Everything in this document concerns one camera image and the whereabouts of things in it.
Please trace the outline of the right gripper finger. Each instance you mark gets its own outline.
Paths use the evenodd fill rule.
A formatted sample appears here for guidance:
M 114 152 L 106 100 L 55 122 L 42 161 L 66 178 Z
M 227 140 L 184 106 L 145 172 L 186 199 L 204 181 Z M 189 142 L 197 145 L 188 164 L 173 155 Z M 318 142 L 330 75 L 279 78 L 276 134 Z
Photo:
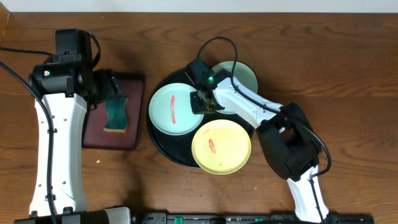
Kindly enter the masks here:
M 224 110 L 224 107 L 221 106 L 214 98 L 214 96 L 207 91 L 203 91 L 204 101 L 205 101 L 205 111 L 207 113 L 214 113 L 215 111 Z
M 203 114 L 205 112 L 205 99 L 201 91 L 190 93 L 190 104 L 193 114 Z

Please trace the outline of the green sponge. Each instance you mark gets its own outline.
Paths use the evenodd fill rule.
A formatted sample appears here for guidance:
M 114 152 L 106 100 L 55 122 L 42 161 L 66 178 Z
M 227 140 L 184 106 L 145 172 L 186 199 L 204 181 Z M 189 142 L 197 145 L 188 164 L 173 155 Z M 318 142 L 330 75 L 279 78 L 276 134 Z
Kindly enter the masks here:
M 108 121 L 104 126 L 107 132 L 125 132 L 127 129 L 128 118 L 126 115 L 126 104 L 128 99 L 117 97 L 105 103 L 105 111 Z

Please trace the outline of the light blue plate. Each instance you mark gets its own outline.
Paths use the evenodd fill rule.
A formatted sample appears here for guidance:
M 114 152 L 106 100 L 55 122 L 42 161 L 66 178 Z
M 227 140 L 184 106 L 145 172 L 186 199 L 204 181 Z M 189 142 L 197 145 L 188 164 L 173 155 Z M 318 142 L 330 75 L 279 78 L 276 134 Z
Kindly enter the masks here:
M 233 61 L 221 62 L 214 67 L 212 70 L 218 72 L 219 70 L 225 69 L 227 71 L 232 71 Z M 241 62 L 236 62 L 234 69 L 234 77 L 236 77 L 246 88 L 257 93 L 258 82 L 255 73 L 246 64 Z
M 198 127 L 204 115 L 192 112 L 191 92 L 196 89 L 184 83 L 171 83 L 157 90 L 149 103 L 152 124 L 172 136 L 187 134 Z

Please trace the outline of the yellow plate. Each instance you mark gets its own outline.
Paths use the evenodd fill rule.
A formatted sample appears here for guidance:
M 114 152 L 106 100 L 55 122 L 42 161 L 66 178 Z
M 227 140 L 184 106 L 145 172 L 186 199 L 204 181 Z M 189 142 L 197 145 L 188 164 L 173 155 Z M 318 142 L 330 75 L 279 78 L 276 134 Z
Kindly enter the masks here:
M 195 162 L 211 174 L 232 174 L 248 161 L 251 140 L 238 123 L 217 119 L 205 123 L 195 133 L 192 155 Z

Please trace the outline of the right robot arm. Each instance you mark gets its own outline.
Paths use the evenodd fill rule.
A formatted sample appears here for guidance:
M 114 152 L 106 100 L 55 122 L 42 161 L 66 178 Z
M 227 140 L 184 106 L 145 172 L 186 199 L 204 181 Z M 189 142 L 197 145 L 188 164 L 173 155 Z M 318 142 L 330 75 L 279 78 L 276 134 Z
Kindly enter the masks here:
M 322 199 L 318 178 L 318 155 L 328 152 L 314 133 L 301 107 L 269 101 L 244 86 L 232 71 L 214 72 L 202 59 L 185 67 L 193 83 L 191 107 L 195 114 L 210 114 L 225 108 L 234 111 L 257 132 L 271 169 L 286 180 L 295 202 L 295 215 L 302 222 L 325 223 L 329 209 Z

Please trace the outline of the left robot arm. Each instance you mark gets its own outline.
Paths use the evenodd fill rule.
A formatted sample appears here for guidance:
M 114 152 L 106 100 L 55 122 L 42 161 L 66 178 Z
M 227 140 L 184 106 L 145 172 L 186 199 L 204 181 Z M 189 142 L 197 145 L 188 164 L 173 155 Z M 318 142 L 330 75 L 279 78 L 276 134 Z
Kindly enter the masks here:
M 129 207 L 88 211 L 81 172 L 83 124 L 91 106 L 122 91 L 110 69 L 94 70 L 94 35 L 78 29 L 55 33 L 56 53 L 34 67 L 29 90 L 39 122 L 38 168 L 29 217 L 20 223 L 132 223 Z

